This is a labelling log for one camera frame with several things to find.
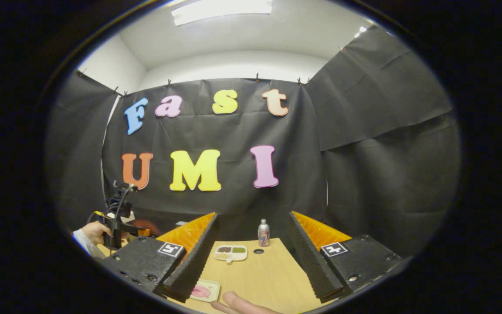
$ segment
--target white wall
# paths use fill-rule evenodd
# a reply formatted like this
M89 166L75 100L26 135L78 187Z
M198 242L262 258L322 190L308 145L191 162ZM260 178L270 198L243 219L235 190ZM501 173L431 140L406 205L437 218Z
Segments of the white wall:
M139 90L172 83L215 78L255 78L303 83L312 78L328 60L278 51L232 51L177 60L147 72Z
M97 48L78 66L78 70L111 89L119 86L117 91L120 94L124 91L138 91L138 86L147 73L119 34Z

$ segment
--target hand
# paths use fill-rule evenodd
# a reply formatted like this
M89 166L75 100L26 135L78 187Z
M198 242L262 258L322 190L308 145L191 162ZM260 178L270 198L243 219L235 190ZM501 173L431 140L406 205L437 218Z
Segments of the hand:
M92 242L92 244L104 244L104 232L113 236L112 231L99 221L93 221L82 227L82 233Z
M222 298L228 306L221 304L218 301L213 301L210 305L218 311L227 314L280 314L274 312L270 308L255 305L244 298L240 298L235 292L228 291L222 295Z

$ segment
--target table surface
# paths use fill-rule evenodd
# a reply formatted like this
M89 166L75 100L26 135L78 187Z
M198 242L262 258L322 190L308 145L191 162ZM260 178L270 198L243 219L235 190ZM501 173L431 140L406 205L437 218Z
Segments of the table surface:
M214 251L220 245L245 245L247 258L231 264L217 260L214 258ZM109 255L109 250L104 246L98 247L105 255ZM253 250L259 248L265 252L253 253ZM200 278L220 284L218 301L223 304L222 294L233 290L249 302L283 314L298 314L325 305L315 298L307 275L278 238L271 239L270 245L264 248L259 247L257 240L216 241ZM187 299L183 304L168 300L207 314L223 313L213 309L208 302Z

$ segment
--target black fabric backdrop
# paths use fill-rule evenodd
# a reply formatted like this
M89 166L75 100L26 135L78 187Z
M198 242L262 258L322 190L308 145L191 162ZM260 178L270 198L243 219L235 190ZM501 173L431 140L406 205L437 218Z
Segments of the black fabric backdrop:
M92 211L105 209L100 158L117 97L76 73L64 83L50 113L44 170L57 212L71 230L84 226Z
M310 81L327 173L325 223L402 256L438 229L458 187L452 104L414 52L372 26Z
M287 95L283 117L272 115L261 94ZM214 94L237 91L234 113L213 113ZM183 98L181 114L158 117L162 98ZM50 121L46 169L68 227L77 229L103 209L104 189L122 181L125 153L153 153L149 183L132 194L137 218L162 231L211 211L219 213L219 240L256 238L259 219L290 251L288 211L296 210L351 236L369 234L397 254L419 252L440 221L460 171L460 138L452 105L424 63L396 38L374 27L332 58L309 82L215 79L177 83L121 97L86 77L71 76ZM124 111L148 99L143 125L127 135ZM249 149L272 145L276 187L257 189ZM184 150L193 163L219 150L220 191L171 191L170 153Z
M279 117L267 109L261 96L270 89L287 96L282 106L289 113ZM237 92L234 113L213 112L217 91ZM176 117L159 117L155 108L162 98L183 98ZM127 135L124 111L142 98L148 99L143 125ZM272 145L272 164L279 184L255 188L255 158L249 151L257 145ZM220 191L172 191L173 151L184 150L196 163L204 150L220 151L217 178ZM177 221L189 221L209 212L219 213L219 240L253 240L257 227L266 218L271 237L280 237L287 246L285 220L297 210L316 219L325 216L326 182L323 171L315 113L304 87L276 80L214 79L157 87L127 96L115 110L104 143L104 177L110 189L122 180L122 155L137 155L134 178L141 175L141 153L153 153L147 187L131 197L137 218L149 219L161 229L171 229Z

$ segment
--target ceiling light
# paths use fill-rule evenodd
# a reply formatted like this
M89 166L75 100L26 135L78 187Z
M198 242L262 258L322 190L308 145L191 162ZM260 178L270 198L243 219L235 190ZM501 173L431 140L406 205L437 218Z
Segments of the ceiling light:
M273 0L201 0L172 10L176 26L230 14L271 14Z

